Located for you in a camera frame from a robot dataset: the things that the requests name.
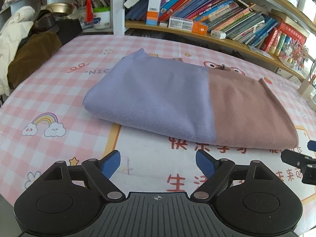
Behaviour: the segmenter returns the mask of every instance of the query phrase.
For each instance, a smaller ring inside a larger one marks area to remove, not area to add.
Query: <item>cream puffer jacket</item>
[[[34,14],[31,6],[24,6],[7,20],[0,31],[0,95],[10,95],[8,66],[13,61],[21,40],[27,37],[33,26],[31,19]]]

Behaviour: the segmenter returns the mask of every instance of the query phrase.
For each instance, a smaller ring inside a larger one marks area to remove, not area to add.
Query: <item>white jar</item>
[[[93,9],[93,27],[98,30],[111,27],[110,6]]]

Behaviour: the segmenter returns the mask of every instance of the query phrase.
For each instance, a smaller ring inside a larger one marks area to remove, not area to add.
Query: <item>purple towel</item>
[[[208,69],[152,57],[124,57],[83,99],[92,115],[194,142],[214,143]]]
[[[286,110],[263,79],[151,57],[124,57],[83,100],[92,115],[182,140],[283,150],[298,145]]]

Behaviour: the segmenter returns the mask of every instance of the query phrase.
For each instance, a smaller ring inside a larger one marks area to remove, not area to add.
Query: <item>crosshair marking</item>
[[[163,197],[161,197],[160,195],[156,195],[155,197],[153,197],[155,200],[161,200]]]

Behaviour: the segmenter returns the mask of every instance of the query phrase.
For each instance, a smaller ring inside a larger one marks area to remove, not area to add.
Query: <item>bedsheet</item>
[[[13,205],[55,161],[78,165],[117,149],[121,165],[111,181],[126,195],[129,191],[187,191],[190,195],[206,179],[195,164],[196,150],[204,149],[216,159],[226,157],[236,164],[263,161],[303,203],[303,216],[295,232],[302,234],[315,226],[315,186],[302,184],[301,173],[281,161],[280,150],[192,143],[112,124],[83,109],[82,100],[89,88],[122,57],[140,48],[151,56],[182,60],[197,67],[225,65],[254,79],[264,78],[295,124],[299,147],[294,150],[315,158],[307,142],[316,139],[316,113],[299,95],[298,86],[277,74],[184,43],[131,36],[81,36],[20,84],[0,109],[0,194]]]

